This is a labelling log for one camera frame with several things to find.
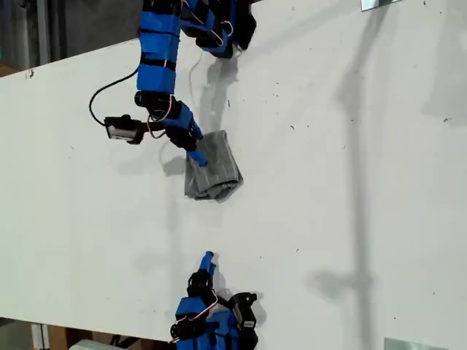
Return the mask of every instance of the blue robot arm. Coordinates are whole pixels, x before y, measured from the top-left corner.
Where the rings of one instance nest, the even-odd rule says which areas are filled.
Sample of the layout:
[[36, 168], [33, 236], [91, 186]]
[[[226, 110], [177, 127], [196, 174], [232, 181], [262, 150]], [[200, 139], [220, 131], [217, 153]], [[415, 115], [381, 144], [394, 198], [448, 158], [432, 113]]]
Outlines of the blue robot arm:
[[[229, 301], [217, 296], [212, 288], [213, 257], [207, 252], [188, 281], [188, 296], [181, 299], [171, 328], [172, 342], [177, 350], [253, 350], [258, 337], [251, 305], [257, 296], [240, 293]], [[223, 310], [214, 309], [218, 304]]]
[[108, 136], [139, 144], [146, 132], [155, 137], [153, 131], [165, 130], [173, 144], [205, 166], [207, 160], [196, 147], [203, 133], [188, 106], [174, 97], [180, 31], [196, 38], [202, 50], [231, 58], [233, 45], [247, 49], [255, 28], [250, 0], [211, 0], [209, 4], [203, 0], [144, 0], [135, 103], [146, 108], [149, 117], [146, 123], [128, 115], [108, 117], [104, 121]]

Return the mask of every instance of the gray cloth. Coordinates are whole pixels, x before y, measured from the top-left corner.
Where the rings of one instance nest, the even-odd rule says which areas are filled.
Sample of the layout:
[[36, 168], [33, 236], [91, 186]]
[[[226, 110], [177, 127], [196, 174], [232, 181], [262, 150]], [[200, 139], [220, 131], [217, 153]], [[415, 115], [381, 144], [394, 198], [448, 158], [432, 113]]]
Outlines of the gray cloth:
[[227, 133], [207, 133], [198, 142], [198, 150], [207, 159], [200, 167], [187, 156], [185, 195], [194, 199], [224, 200], [243, 184], [243, 177], [228, 146]]

